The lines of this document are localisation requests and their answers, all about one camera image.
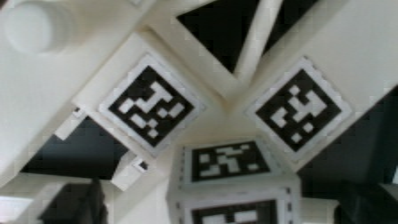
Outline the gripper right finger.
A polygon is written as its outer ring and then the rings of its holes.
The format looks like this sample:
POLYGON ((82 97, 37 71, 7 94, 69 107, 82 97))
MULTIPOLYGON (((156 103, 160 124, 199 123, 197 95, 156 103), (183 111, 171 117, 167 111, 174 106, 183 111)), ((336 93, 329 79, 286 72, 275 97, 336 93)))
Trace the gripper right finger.
POLYGON ((334 224, 398 224, 398 200, 378 184, 339 185, 334 224))

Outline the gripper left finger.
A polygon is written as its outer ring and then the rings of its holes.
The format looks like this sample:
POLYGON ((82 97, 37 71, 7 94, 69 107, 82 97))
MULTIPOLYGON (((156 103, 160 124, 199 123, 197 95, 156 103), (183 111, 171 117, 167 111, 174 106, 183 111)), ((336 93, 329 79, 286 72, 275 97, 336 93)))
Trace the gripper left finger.
POLYGON ((66 184, 39 215, 43 224, 108 224, 107 216, 100 180, 66 184))

